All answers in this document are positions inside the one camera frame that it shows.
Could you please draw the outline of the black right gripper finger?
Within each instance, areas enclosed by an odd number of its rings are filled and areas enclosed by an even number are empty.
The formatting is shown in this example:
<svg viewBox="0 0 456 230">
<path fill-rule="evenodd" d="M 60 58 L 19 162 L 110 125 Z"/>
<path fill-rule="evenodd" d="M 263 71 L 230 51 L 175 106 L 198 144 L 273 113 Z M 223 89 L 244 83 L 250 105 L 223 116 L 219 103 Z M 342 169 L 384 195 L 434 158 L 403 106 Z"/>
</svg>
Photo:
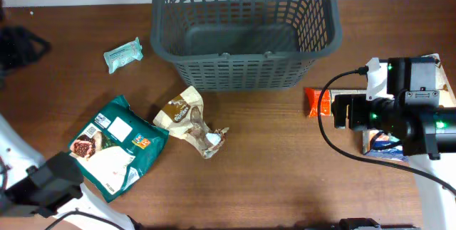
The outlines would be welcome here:
<svg viewBox="0 0 456 230">
<path fill-rule="evenodd" d="M 349 95 L 336 95 L 331 103 L 332 113 L 347 113 Z"/>
<path fill-rule="evenodd" d="M 347 112 L 345 110 L 337 110 L 333 113 L 334 117 L 334 127 L 336 129 L 345 129 L 346 128 L 346 120 L 347 120 Z"/>
</svg>

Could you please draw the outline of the orange biscuit packet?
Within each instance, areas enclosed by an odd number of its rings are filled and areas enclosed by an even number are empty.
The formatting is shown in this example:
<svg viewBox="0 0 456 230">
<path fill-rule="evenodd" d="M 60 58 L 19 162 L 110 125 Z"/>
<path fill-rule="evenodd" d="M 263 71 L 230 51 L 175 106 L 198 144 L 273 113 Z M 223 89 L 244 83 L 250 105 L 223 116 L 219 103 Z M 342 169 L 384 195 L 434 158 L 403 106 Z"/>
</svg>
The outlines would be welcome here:
<svg viewBox="0 0 456 230">
<path fill-rule="evenodd" d="M 317 117 L 318 110 L 318 99 L 321 94 L 321 90 L 313 88 L 304 88 L 304 93 L 306 95 L 308 104 L 309 104 L 309 117 Z M 341 89 L 330 89 L 326 90 L 323 94 L 321 101 L 321 115 L 322 116 L 332 116 L 331 112 L 331 103 L 334 101 L 337 95 L 365 95 L 365 90 L 341 90 Z"/>
</svg>

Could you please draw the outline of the beige brown snack pouch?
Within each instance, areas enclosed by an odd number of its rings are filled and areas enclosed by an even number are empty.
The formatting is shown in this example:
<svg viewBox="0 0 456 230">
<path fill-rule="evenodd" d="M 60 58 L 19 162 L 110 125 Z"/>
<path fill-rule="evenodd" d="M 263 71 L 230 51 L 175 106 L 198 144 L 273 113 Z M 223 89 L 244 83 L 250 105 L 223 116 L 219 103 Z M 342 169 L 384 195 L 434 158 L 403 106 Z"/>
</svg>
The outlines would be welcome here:
<svg viewBox="0 0 456 230">
<path fill-rule="evenodd" d="M 203 112 L 203 98 L 190 86 L 166 103 L 153 123 L 168 130 L 171 136 L 190 143 L 207 160 L 223 146 L 229 128 L 211 130 L 204 121 Z"/>
</svg>

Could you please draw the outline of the green coffee bean bag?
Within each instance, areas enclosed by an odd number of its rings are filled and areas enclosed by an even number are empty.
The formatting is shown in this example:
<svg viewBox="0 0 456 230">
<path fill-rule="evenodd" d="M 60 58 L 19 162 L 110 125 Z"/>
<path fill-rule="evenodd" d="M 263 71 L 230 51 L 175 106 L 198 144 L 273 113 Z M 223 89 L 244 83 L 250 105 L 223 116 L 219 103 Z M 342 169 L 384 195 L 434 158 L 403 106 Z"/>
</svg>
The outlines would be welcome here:
<svg viewBox="0 0 456 230">
<path fill-rule="evenodd" d="M 168 138 L 167 130 L 137 116 L 119 95 L 85 124 L 68 148 L 84 177 L 110 203 L 149 171 Z"/>
</svg>

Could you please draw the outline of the teal tissue pack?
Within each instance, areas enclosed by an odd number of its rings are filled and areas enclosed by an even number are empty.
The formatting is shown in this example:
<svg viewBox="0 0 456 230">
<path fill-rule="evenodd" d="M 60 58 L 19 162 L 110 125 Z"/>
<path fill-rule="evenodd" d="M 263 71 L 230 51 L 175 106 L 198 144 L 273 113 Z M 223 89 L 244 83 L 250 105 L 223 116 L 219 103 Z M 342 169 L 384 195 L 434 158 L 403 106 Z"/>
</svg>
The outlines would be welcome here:
<svg viewBox="0 0 456 230">
<path fill-rule="evenodd" d="M 140 39 L 136 37 L 133 41 L 105 52 L 103 57 L 107 64 L 109 74 L 113 74 L 118 68 L 133 61 L 141 61 L 143 58 L 142 49 L 143 47 L 140 45 Z"/>
</svg>

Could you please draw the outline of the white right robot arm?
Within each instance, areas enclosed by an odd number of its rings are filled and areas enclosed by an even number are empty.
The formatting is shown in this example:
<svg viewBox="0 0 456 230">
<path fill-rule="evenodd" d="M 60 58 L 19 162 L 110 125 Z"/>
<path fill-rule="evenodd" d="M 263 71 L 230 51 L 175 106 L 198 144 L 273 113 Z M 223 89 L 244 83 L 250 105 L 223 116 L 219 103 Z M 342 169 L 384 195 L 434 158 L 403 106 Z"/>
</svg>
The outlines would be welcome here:
<svg viewBox="0 0 456 230">
<path fill-rule="evenodd" d="M 455 107 L 440 105 L 439 64 L 434 56 L 372 58 L 355 71 L 366 76 L 366 92 L 336 95 L 331 111 L 337 128 L 377 130 L 397 138 L 407 166 L 344 156 L 413 173 L 425 229 L 454 229 Z"/>
</svg>

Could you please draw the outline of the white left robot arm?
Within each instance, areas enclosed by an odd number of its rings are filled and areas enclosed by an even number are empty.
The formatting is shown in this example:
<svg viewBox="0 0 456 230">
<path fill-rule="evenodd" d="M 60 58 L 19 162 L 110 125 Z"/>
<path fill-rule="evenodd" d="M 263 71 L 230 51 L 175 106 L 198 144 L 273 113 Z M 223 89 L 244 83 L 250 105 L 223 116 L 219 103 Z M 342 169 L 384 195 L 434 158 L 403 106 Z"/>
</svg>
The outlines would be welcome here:
<svg viewBox="0 0 456 230">
<path fill-rule="evenodd" d="M 76 160 L 65 152 L 45 159 L 1 118 L 1 216 L 53 217 L 79 229 L 141 229 L 84 184 Z"/>
</svg>

